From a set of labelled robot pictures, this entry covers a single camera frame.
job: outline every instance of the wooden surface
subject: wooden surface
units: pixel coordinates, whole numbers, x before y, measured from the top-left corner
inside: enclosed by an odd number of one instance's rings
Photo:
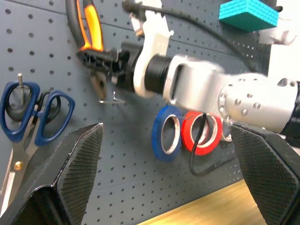
[[[140,225],[266,225],[244,180]]]

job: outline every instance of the orange pliers handle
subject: orange pliers handle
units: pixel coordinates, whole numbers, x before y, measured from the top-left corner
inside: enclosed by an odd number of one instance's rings
[[[97,10],[92,0],[83,0],[84,14],[90,31],[91,43],[85,33],[79,0],[66,0],[67,20],[79,51],[103,51],[102,30]]]

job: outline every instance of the teal foam block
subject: teal foam block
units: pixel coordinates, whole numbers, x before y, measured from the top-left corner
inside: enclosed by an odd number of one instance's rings
[[[245,31],[277,26],[279,13],[259,0],[232,0],[220,6],[219,20]]]

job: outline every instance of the gray pegboard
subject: gray pegboard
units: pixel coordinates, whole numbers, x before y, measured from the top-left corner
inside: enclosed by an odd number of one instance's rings
[[[253,56],[252,62],[266,74],[270,47],[258,44],[257,33],[246,34],[220,24],[218,7],[224,2],[164,0],[163,4],[166,8],[172,4],[174,9],[182,9],[199,21],[205,20],[244,49],[245,56]],[[135,37],[129,17],[121,9],[121,0],[96,0],[95,5],[106,48],[119,48],[123,40],[143,43],[142,38]],[[21,72],[24,80],[37,82],[41,90],[54,88],[74,98],[75,111],[64,134],[93,123],[104,123],[98,173],[82,224],[137,224],[242,179],[238,160],[196,178],[188,170],[186,150],[170,164],[155,159],[150,136],[153,120],[165,105],[161,97],[142,99],[109,85],[108,98],[116,90],[117,98],[126,104],[97,103],[88,70],[75,56],[76,46],[67,27],[64,0],[0,0],[0,8],[0,19],[5,21],[0,25],[0,92]],[[169,17],[167,20],[175,32],[169,43],[169,56],[183,53],[219,63],[228,73],[246,71],[243,63],[218,41],[185,22]],[[58,120],[63,119],[66,110],[64,105]],[[49,124],[49,132],[55,129],[54,124]],[[172,129],[165,136],[169,141]],[[39,157],[35,156],[32,168],[51,154],[57,142],[59,139],[38,151]],[[3,180],[11,143],[2,130],[0,143],[0,180]],[[232,154],[232,144],[221,144],[211,154],[197,158],[195,163],[203,169]]]

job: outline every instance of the red tape roll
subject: red tape roll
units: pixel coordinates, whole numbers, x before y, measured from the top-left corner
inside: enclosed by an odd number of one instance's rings
[[[196,119],[201,117],[202,115],[203,115],[202,112],[189,111],[185,115],[185,119],[188,119],[188,120],[184,120],[182,123],[181,138],[182,138],[183,144],[186,146],[186,148],[189,151],[192,151],[193,145],[195,143],[195,141],[193,140],[193,137],[192,137],[193,124],[195,123]],[[221,135],[222,135],[221,119],[217,116],[212,116],[209,114],[207,114],[207,115],[210,116],[212,118],[212,120],[214,121],[214,126],[213,126],[211,138],[205,144],[203,144],[205,142],[205,140],[204,140],[197,145],[195,154],[199,155],[199,156],[203,156],[203,155],[206,155],[206,154],[212,152],[214,150],[214,148],[217,147],[217,145],[219,144],[219,142],[221,140]]]

